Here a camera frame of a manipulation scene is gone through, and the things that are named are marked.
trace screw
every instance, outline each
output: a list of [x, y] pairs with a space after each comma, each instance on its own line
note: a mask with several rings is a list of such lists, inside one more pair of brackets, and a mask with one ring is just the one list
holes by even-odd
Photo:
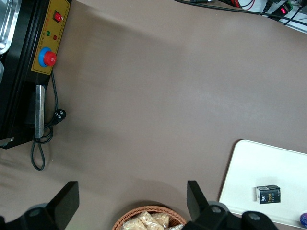
[[260, 220], [260, 216], [258, 216], [256, 213], [249, 213], [248, 216], [253, 220]]
[[32, 212], [30, 212], [29, 217], [37, 216], [40, 213], [40, 211], [41, 210], [39, 208], [34, 209]]
[[221, 213], [221, 212], [222, 212], [221, 209], [220, 209], [219, 207], [217, 207], [217, 206], [211, 207], [211, 210], [212, 210], [212, 212], [214, 212], [214, 213]]

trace power cord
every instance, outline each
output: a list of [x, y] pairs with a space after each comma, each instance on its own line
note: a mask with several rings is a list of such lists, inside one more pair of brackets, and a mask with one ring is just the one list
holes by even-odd
[[198, 7], [214, 9], [214, 10], [229, 11], [229, 12], [239, 12], [239, 13], [248, 13], [248, 14], [254, 14], [254, 15], [271, 16], [271, 17], [275, 17], [275, 18], [279, 18], [279, 19], [285, 19], [285, 20], [289, 20], [289, 21], [294, 22], [294, 23], [298, 23], [298, 24], [307, 26], [307, 23], [303, 23], [303, 22], [300, 22], [298, 20], [294, 20], [294, 19], [291, 19], [291, 18], [286, 18], [286, 17], [282, 17], [282, 16], [278, 16], [278, 15], [271, 15], [269, 13], [260, 13], [260, 12], [254, 12], [254, 11], [230, 9], [230, 8], [225, 8], [225, 7], [220, 7], [220, 6], [212, 6], [212, 5], [202, 5], [202, 4], [192, 3], [192, 2], [188, 2], [188, 1], [184, 1], [184, 0], [174, 0], [174, 1], [186, 4], [186, 5], [190, 5], [190, 6], [198, 6]]
[[244, 10], [246, 10], [246, 11], [250, 10], [250, 9], [254, 6], [255, 1], [256, 1], [256, 0], [253, 0], [253, 1], [252, 1], [252, 5], [251, 5], [248, 9], [244, 9]]
[[[59, 109], [58, 93], [57, 93], [56, 82], [55, 82], [53, 71], [51, 72], [51, 79], [52, 79], [53, 92], [54, 92], [54, 97], [55, 97], [55, 112], [54, 112], [52, 119], [44, 125], [44, 131], [47, 131], [48, 134], [42, 136], [41, 138], [33, 137], [33, 144], [32, 144], [32, 147], [31, 147], [31, 154], [30, 154], [31, 163], [32, 163], [33, 167], [38, 171], [42, 171], [45, 167], [45, 164], [46, 164], [42, 145], [47, 144], [48, 142], [50, 142], [52, 140], [52, 138], [53, 138], [53, 126], [55, 126], [56, 124], [58, 124], [59, 122], [64, 120], [64, 118], [66, 117], [65, 110]], [[36, 165], [35, 161], [34, 161], [34, 150], [35, 150], [36, 144], [38, 145], [39, 152], [40, 152], [40, 155], [42, 157], [42, 166], [41, 167], [38, 167]]]
[[291, 18], [291, 19], [294, 19], [294, 18], [295, 18], [295, 16], [298, 14], [298, 12], [299, 12], [301, 9], [302, 9], [302, 7], [301, 7], [301, 6], [300, 6], [300, 7], [298, 7], [297, 11], [296, 11], [296, 12], [295, 12], [295, 14], [292, 16], [292, 18]]
[[264, 7], [262, 13], [266, 13], [266, 12], [271, 8], [271, 6], [273, 5], [273, 3], [274, 3], [273, 0], [267, 0], [267, 3], [265, 4], [265, 7]]
[[251, 0], [251, 1], [250, 1], [248, 4], [246, 4], [245, 6], [241, 6], [241, 8], [249, 6], [253, 1], [254, 1], [254, 0]]

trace blue object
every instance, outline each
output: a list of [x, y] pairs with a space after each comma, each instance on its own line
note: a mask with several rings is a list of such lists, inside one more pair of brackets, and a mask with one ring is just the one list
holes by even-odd
[[44, 63], [44, 56], [46, 54], [46, 52], [51, 51], [51, 49], [49, 47], [44, 47], [42, 48], [42, 50], [40, 51], [39, 55], [38, 55], [38, 63], [42, 66], [42, 67], [47, 67], [47, 65]]
[[302, 214], [300, 220], [302, 225], [304, 225], [304, 227], [307, 228], [307, 213]]

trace red emergency stop button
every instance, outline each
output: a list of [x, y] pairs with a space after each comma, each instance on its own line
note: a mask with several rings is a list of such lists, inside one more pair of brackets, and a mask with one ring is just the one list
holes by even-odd
[[51, 51], [47, 51], [44, 55], [44, 63], [47, 66], [53, 66], [57, 61], [57, 55]]

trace black cable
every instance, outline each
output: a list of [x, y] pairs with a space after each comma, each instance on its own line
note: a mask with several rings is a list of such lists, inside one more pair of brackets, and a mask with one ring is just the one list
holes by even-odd
[[[59, 101], [58, 101], [58, 93], [57, 93], [57, 88], [56, 88], [56, 83], [55, 83], [53, 71], [51, 72], [51, 79], [52, 79], [53, 92], [54, 92], [54, 97], [55, 97], [55, 113], [56, 113], [56, 111], [58, 110]], [[52, 119], [47, 124], [44, 125], [44, 131], [49, 129], [49, 133], [47, 135], [44, 135], [41, 138], [33, 137], [33, 144], [32, 144], [32, 147], [31, 147], [30, 157], [31, 157], [32, 165], [38, 171], [42, 171], [45, 167], [45, 164], [46, 164], [42, 145], [51, 141], [51, 139], [53, 137], [53, 126], [58, 123], [58, 122], [55, 121], [55, 119], [56, 119], [56, 117], [53, 116]], [[36, 144], [38, 145], [39, 152], [40, 152], [40, 155], [42, 157], [42, 166], [40, 168], [36, 165], [36, 163], [34, 161], [34, 149], [35, 149]]]
[[298, 12], [301, 10], [301, 6], [297, 9], [297, 11], [295, 12], [295, 14], [292, 16], [292, 18], [291, 19], [294, 19], [295, 18], [295, 16], [298, 14]]
[[253, 0], [251, 0], [251, 1], [249, 2], [249, 4], [247, 4], [247, 5], [245, 5], [245, 6], [241, 6], [241, 7], [242, 7], [242, 8], [243, 8], [243, 7], [247, 7], [247, 6], [249, 6], [252, 2], [253, 2]]
[[180, 2], [180, 3], [183, 3], [183, 4], [187, 4], [187, 5], [190, 5], [190, 6], [198, 6], [198, 7], [208, 8], [208, 9], [215, 9], [215, 10], [229, 11], [229, 12], [248, 13], [248, 14], [254, 14], [254, 15], [271, 16], [271, 17], [285, 19], [285, 20], [289, 20], [289, 21], [294, 22], [294, 23], [298, 23], [298, 24], [307, 26], [307, 23], [303, 23], [303, 22], [293, 20], [293, 19], [290, 19], [290, 18], [286, 18], [286, 17], [282, 17], [282, 16], [272, 15], [272, 14], [269, 14], [269, 13], [260, 13], [260, 12], [254, 12], [254, 11], [230, 9], [230, 8], [224, 8], [224, 7], [220, 7], [220, 6], [202, 5], [202, 4], [192, 3], [192, 2], [188, 2], [188, 1], [184, 1], [184, 0], [174, 0], [174, 1]]
[[267, 3], [265, 4], [265, 7], [262, 13], [266, 13], [271, 8], [272, 5], [273, 5], [273, 1], [267, 0]]

